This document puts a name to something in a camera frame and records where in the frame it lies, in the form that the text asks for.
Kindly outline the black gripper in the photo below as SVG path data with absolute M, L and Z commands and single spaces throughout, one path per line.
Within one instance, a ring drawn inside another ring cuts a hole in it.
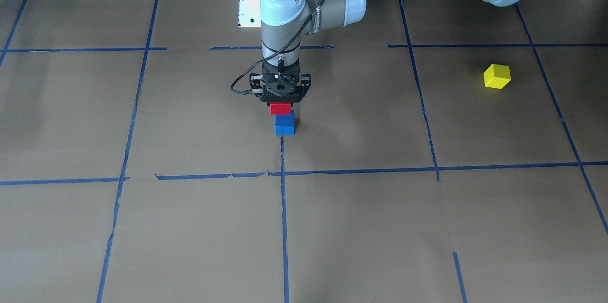
M 250 90 L 261 102 L 295 104 L 302 101 L 312 85 L 309 74 L 296 76 L 286 72 L 250 74 Z

